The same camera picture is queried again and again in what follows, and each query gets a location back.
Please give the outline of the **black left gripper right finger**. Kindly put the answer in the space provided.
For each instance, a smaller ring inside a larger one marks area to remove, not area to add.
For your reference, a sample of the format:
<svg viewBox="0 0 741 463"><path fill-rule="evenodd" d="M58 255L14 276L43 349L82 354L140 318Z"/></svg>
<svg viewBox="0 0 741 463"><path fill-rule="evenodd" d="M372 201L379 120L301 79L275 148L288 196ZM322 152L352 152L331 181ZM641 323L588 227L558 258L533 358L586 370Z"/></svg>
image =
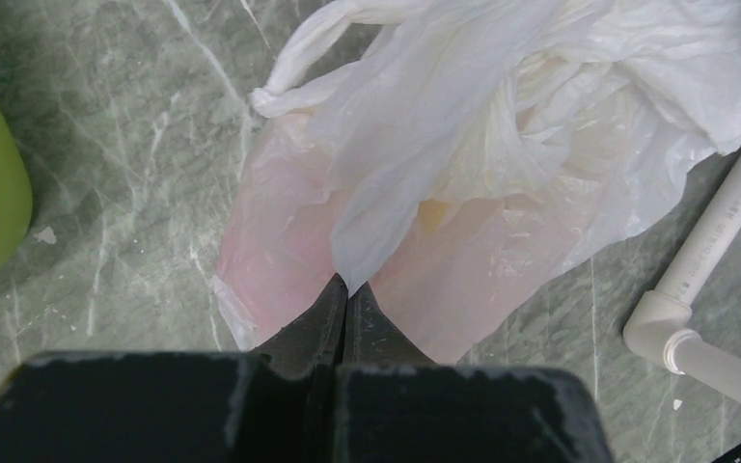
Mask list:
<svg viewBox="0 0 741 463"><path fill-rule="evenodd" d="M346 305L343 361L347 364L435 366L381 311L369 284Z"/></svg>

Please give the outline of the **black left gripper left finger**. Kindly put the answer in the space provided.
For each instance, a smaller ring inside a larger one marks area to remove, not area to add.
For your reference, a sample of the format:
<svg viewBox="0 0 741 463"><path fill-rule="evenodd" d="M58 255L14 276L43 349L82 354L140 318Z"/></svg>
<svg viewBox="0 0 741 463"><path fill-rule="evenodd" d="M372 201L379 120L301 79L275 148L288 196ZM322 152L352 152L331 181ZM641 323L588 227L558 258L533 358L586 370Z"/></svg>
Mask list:
<svg viewBox="0 0 741 463"><path fill-rule="evenodd" d="M318 367L332 368L343 356L347 301L347 287L335 274L310 308L252 353L292 381L311 376Z"/></svg>

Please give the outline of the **white printed plastic bag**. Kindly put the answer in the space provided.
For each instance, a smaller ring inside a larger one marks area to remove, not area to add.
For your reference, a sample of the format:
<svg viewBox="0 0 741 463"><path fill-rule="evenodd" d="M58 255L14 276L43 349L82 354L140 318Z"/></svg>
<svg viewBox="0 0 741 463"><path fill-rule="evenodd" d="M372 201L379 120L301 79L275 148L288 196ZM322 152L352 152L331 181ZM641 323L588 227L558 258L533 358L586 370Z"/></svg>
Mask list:
<svg viewBox="0 0 741 463"><path fill-rule="evenodd" d="M741 147L741 1L333 1L251 102L213 280L236 345L339 275L452 363Z"/></svg>

